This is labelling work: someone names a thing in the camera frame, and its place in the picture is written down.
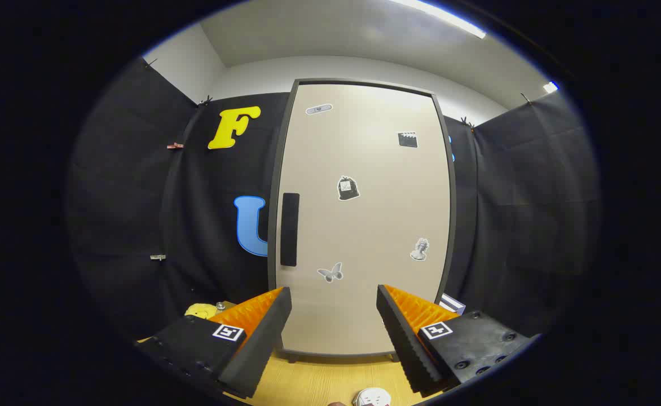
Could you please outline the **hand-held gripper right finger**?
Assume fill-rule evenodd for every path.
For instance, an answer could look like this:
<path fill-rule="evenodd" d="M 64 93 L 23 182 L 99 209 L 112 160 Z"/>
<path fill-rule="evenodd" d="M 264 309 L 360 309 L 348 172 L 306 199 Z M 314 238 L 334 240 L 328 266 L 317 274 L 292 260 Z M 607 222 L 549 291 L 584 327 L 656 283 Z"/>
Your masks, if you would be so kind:
<path fill-rule="evenodd" d="M 387 284 L 377 287 L 376 307 L 411 390 L 421 395 L 474 383 L 539 339 L 482 311 L 460 315 Z"/>

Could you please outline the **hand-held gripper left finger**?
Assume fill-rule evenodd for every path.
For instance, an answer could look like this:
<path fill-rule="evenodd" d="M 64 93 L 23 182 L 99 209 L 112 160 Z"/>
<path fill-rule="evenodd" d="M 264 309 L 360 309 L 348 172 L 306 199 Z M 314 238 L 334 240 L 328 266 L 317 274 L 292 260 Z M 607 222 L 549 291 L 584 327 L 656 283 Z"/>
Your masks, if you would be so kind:
<path fill-rule="evenodd" d="M 281 287 L 209 318 L 184 315 L 135 348 L 197 390 L 251 398 L 291 310 Z"/>

